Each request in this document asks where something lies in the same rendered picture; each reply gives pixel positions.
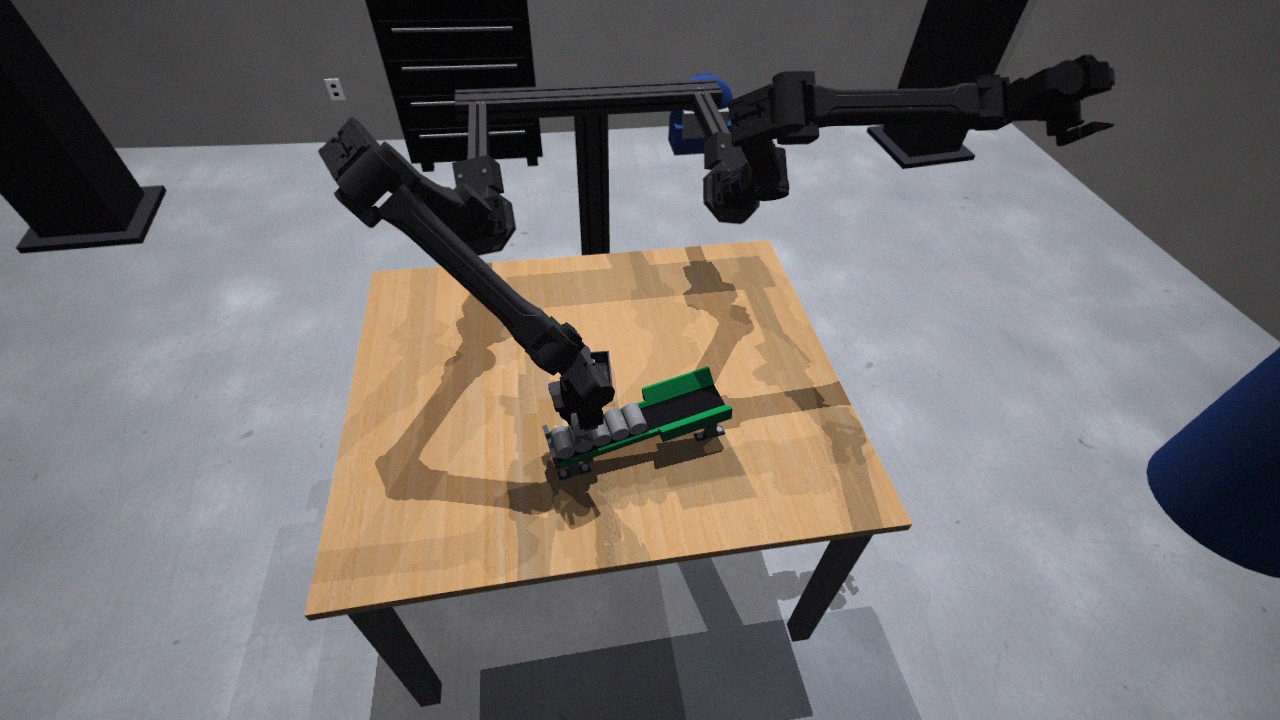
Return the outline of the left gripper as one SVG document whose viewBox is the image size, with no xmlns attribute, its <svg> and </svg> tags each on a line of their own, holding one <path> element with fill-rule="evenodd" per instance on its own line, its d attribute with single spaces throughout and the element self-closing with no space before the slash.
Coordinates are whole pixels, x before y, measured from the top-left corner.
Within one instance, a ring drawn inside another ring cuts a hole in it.
<svg viewBox="0 0 1280 720">
<path fill-rule="evenodd" d="M 1089 61 L 1097 61 L 1097 60 L 1092 55 L 1082 55 L 1076 58 L 1074 61 L 1076 61 L 1082 67 Z M 1073 143 L 1079 138 L 1084 138 L 1085 136 L 1094 135 L 1097 131 L 1108 129 L 1110 127 L 1114 127 L 1114 124 L 1105 122 L 1091 122 L 1085 126 L 1082 126 L 1084 120 L 1082 120 L 1082 105 L 1080 105 L 1080 111 L 1073 117 L 1069 117 L 1064 120 L 1046 120 L 1047 136 L 1056 136 L 1056 145 L 1065 146 L 1068 143 Z M 1076 128 L 1069 129 L 1071 127 Z"/>
</svg>

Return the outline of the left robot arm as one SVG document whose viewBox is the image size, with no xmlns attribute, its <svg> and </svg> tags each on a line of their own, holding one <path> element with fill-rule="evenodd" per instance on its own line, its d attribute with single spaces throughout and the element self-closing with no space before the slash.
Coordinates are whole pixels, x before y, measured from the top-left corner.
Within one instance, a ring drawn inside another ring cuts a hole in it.
<svg viewBox="0 0 1280 720">
<path fill-rule="evenodd" d="M 1011 85 L 1009 77 L 980 76 L 946 88 L 828 88 L 815 85 L 815 70 L 785 70 L 772 81 L 730 100 L 732 145 L 741 146 L 749 163 L 712 174 L 716 208 L 754 210 L 758 201 L 788 196 L 786 151 L 773 146 L 773 138 L 781 145 L 812 143 L 819 128 L 829 126 L 1000 129 L 1012 120 L 1033 120 L 1046 108 L 1038 120 L 1064 120 L 1080 111 L 1084 97 L 1112 90 L 1115 72 L 1108 61 L 1080 67 L 1065 60 Z"/>
</svg>

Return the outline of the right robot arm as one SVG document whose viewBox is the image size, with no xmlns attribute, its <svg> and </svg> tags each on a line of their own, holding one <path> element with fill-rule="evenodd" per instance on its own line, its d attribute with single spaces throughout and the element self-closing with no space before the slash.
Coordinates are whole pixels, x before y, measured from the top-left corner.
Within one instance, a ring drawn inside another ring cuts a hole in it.
<svg viewBox="0 0 1280 720">
<path fill-rule="evenodd" d="M 317 152 L 339 186 L 339 202 L 369 228 L 383 219 L 413 240 L 506 325 L 532 363 L 550 375 L 561 373 L 561 396 L 564 407 L 573 406 L 580 430 L 602 425 L 602 407 L 614 388 L 579 332 L 520 296 L 465 243 L 507 233 L 502 199 L 483 199 L 461 182 L 454 190 L 434 183 L 353 117 L 337 135 Z M 372 206 L 387 190 L 390 197 Z"/>
</svg>

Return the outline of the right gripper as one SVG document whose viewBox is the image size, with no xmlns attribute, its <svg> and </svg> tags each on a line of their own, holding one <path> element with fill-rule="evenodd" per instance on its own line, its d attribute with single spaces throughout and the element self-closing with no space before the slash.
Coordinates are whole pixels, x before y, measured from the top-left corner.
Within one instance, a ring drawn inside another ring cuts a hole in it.
<svg viewBox="0 0 1280 720">
<path fill-rule="evenodd" d="M 564 407 L 564 404 L 563 404 L 563 400 L 562 400 L 562 396 L 561 396 L 561 380 L 556 380 L 556 382 L 549 383 L 548 384 L 548 389 L 549 389 L 550 398 L 553 401 L 556 413 L 559 413 L 561 418 L 564 419 L 564 421 L 567 421 L 568 425 L 571 425 L 571 414 L 573 414 L 576 411 L 573 411 L 573 406 Z"/>
</svg>

